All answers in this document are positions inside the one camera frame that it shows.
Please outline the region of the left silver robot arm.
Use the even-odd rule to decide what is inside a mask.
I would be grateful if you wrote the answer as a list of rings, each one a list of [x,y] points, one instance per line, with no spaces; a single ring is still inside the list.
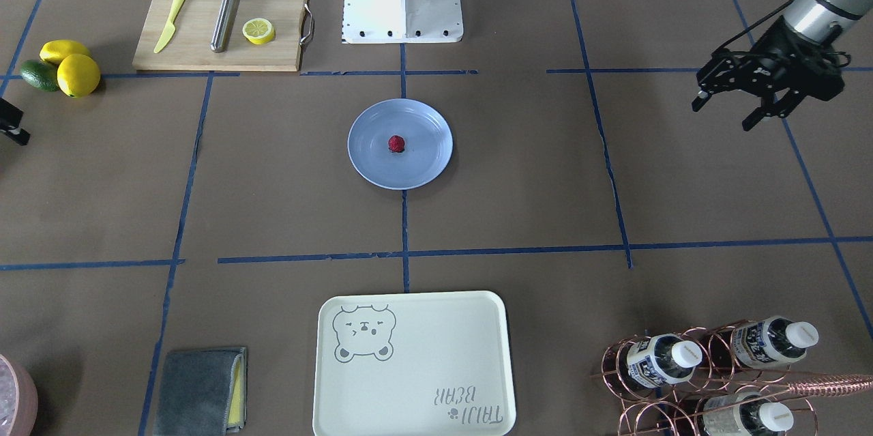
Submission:
[[[711,97],[744,91],[760,98],[742,128],[754,128],[766,118],[785,119],[805,98],[823,102],[845,87],[842,69],[851,57],[833,43],[871,10],[872,0],[789,0],[768,17],[767,31],[747,51],[724,42],[696,73],[698,112]]]

